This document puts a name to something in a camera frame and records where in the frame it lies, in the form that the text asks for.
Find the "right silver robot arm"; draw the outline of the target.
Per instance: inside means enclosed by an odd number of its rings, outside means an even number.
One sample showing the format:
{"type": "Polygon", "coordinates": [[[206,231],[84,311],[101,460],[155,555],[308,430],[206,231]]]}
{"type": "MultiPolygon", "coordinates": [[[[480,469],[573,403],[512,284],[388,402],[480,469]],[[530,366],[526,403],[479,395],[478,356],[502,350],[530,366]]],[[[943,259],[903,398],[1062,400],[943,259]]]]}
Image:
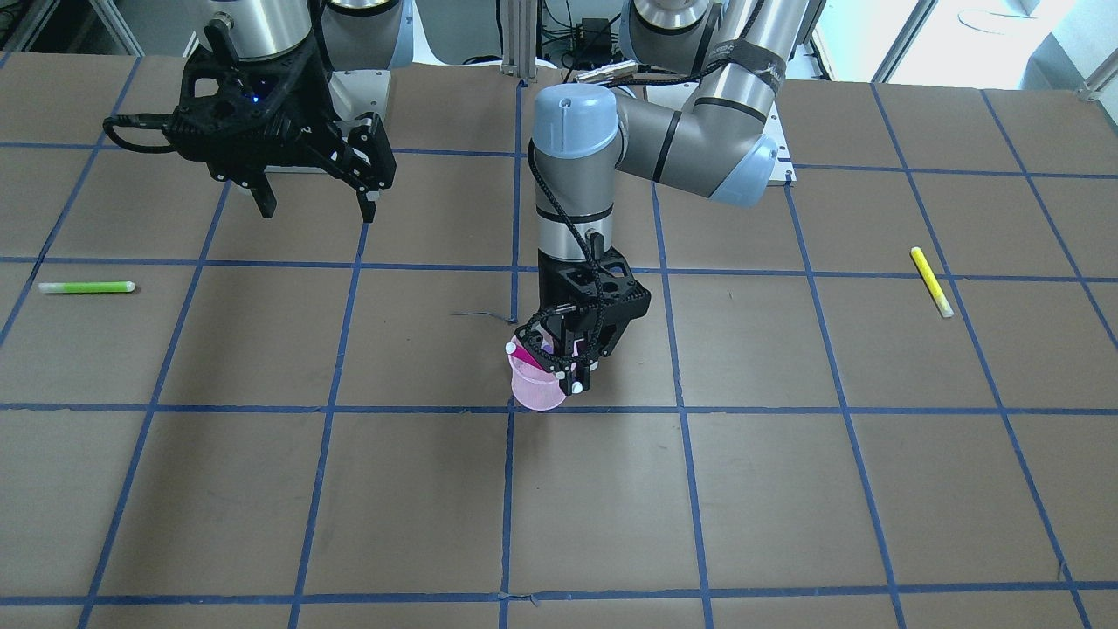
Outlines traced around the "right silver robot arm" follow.
{"type": "Polygon", "coordinates": [[[397,164],[371,102],[351,115],[331,82],[414,59],[411,1],[201,1],[201,31],[163,130],[176,153],[275,212],[271,166],[320,169],[356,191],[364,223],[397,164]]]}

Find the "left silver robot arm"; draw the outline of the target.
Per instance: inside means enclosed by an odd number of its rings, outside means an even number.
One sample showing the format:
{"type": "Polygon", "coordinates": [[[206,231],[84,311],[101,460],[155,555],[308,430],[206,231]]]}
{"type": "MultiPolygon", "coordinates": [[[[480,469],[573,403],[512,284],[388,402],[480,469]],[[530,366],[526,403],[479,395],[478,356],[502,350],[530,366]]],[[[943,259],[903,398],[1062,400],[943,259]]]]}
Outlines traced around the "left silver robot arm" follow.
{"type": "Polygon", "coordinates": [[[599,359],[648,311],[650,290],[612,245],[616,172],[724,204],[762,198],[778,158],[765,125],[807,12],[806,1],[627,1],[624,55],[695,83],[683,107],[627,94],[650,79],[595,73],[536,95],[540,306],[506,344],[521,404],[550,410],[589,390],[599,359]]]}

